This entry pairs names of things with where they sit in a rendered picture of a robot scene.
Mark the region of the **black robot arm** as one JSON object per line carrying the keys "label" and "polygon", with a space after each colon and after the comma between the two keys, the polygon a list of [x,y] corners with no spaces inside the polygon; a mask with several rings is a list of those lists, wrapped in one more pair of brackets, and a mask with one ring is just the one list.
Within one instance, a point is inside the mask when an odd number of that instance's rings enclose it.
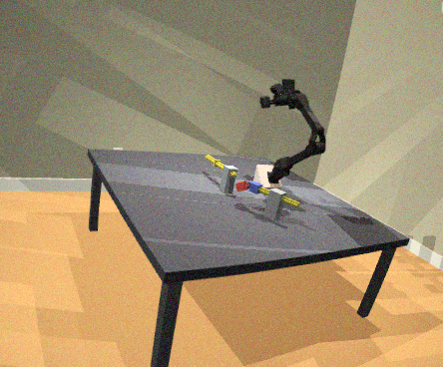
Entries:
{"label": "black robot arm", "polygon": [[[289,170],[293,165],[312,156],[323,154],[326,150],[324,128],[310,108],[309,100],[306,95],[302,94],[300,91],[294,91],[294,83],[295,80],[282,79],[282,84],[274,84],[270,86],[270,90],[274,97],[282,95],[280,101],[283,105],[288,105],[289,109],[298,108],[301,111],[303,117],[311,128],[309,145],[304,151],[297,155],[276,160],[272,172],[267,172],[270,184],[278,184],[278,181],[281,178],[289,176]],[[319,142],[315,141],[317,136],[320,138]]]}

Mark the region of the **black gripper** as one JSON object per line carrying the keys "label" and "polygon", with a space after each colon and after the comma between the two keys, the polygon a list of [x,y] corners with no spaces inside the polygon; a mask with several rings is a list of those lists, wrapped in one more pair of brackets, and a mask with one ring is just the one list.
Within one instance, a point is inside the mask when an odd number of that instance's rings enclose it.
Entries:
{"label": "black gripper", "polygon": [[[260,96],[260,105],[262,109],[270,108],[270,105],[275,104],[275,106],[284,106],[281,101],[282,95],[278,95],[278,97],[274,97],[273,100],[270,99],[269,95],[266,96]],[[273,102],[273,103],[271,103]]]}

